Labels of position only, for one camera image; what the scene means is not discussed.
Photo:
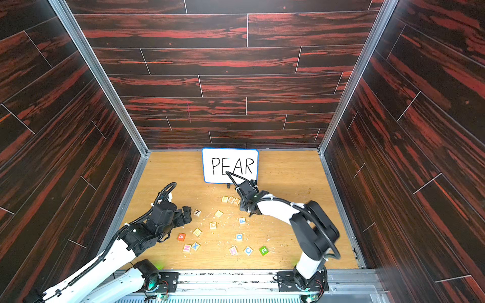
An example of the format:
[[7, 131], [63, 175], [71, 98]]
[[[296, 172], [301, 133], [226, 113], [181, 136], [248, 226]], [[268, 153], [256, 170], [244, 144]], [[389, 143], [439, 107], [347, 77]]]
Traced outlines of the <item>white board reading PEAR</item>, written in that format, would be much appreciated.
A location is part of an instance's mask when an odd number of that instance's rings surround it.
[[226, 172], [257, 179], [259, 151], [254, 149], [204, 148], [203, 177], [206, 183], [232, 183]]

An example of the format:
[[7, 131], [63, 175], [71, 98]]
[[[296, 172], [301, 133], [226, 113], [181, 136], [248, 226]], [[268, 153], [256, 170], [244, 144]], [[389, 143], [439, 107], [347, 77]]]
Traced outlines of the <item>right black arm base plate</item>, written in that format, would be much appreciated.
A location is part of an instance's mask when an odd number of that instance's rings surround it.
[[280, 292], [325, 292], [329, 290], [328, 275], [317, 271], [310, 279], [293, 271], [278, 271], [274, 276]]

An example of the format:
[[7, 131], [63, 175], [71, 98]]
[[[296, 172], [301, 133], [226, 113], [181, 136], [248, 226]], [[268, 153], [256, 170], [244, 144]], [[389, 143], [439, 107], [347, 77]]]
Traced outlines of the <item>wooden block pink N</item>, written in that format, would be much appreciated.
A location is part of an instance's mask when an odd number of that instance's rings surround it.
[[183, 252], [185, 253], [190, 253], [192, 250], [192, 245], [190, 244], [185, 244], [184, 247], [183, 247]]

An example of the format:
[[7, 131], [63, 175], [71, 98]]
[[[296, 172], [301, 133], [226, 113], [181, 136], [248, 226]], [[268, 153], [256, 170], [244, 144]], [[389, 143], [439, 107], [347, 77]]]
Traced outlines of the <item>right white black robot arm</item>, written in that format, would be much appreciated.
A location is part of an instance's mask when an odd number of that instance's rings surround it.
[[291, 283], [302, 291], [311, 289], [317, 282], [326, 287], [325, 263], [330, 258], [341, 259], [335, 245], [340, 232], [321, 206], [315, 201], [293, 203], [260, 191], [255, 180], [245, 180], [235, 187], [241, 198], [240, 210], [250, 215], [274, 217], [292, 227], [302, 254], [293, 269]]

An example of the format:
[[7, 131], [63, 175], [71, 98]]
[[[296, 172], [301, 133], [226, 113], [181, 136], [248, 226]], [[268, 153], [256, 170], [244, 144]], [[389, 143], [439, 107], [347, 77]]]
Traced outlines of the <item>wooden block blue C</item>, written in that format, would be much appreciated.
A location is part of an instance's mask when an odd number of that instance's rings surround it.
[[249, 246], [246, 246], [244, 252], [247, 256], [251, 256], [251, 254], [253, 253], [253, 249]]

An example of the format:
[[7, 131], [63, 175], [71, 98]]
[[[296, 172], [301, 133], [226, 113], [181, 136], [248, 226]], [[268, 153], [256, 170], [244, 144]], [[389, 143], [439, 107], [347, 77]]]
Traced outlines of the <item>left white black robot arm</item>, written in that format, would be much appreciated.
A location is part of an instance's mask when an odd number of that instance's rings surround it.
[[44, 291], [33, 290], [24, 302], [114, 302], [136, 292], [168, 289], [159, 270], [149, 260], [135, 263], [127, 272], [106, 282], [116, 270], [132, 262], [147, 249], [168, 240], [176, 227], [191, 222], [191, 208], [172, 203], [168, 184], [155, 198], [148, 212], [125, 224], [108, 242], [106, 249], [65, 280]]

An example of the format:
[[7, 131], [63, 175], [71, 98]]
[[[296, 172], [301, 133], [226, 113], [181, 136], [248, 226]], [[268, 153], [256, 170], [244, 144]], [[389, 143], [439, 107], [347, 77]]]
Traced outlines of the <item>wooden block blue X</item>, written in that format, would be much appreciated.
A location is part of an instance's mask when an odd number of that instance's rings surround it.
[[191, 248], [194, 250], [194, 251], [198, 251], [199, 248], [200, 248], [200, 244], [198, 242], [194, 242], [191, 246]]

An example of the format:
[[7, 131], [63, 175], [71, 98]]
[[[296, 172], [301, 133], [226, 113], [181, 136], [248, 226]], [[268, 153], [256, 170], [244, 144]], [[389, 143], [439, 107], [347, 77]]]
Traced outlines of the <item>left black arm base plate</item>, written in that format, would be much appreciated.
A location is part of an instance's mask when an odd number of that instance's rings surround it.
[[179, 272], [176, 271], [160, 271], [159, 273], [151, 273], [145, 278], [142, 290], [147, 293], [173, 293], [178, 287]]

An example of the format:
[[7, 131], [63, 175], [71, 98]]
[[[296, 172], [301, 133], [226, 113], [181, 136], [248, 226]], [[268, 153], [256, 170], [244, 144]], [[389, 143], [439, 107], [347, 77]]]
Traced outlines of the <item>aluminium front rail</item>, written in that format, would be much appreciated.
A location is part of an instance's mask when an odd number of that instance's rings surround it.
[[179, 270], [173, 293], [128, 294], [120, 302], [390, 302], [375, 270], [327, 270], [325, 292], [280, 292], [274, 276], [290, 270]]

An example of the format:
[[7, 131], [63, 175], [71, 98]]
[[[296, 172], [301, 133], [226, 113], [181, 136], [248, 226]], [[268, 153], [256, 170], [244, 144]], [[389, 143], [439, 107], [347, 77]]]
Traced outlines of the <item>wooden block pink H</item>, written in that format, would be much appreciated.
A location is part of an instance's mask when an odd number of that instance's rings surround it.
[[231, 256], [237, 255], [238, 254], [237, 247], [236, 246], [230, 247], [229, 252], [230, 252]]

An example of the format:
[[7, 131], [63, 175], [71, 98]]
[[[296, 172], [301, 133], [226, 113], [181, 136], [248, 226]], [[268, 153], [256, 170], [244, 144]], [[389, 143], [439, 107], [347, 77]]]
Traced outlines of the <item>green block number 2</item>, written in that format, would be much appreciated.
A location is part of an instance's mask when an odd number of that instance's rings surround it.
[[269, 253], [269, 250], [268, 250], [268, 248], [267, 248], [266, 246], [262, 246], [262, 247], [260, 247], [260, 248], [259, 248], [259, 251], [260, 251], [260, 254], [261, 254], [262, 256], [265, 256], [265, 255], [267, 255], [267, 254]]

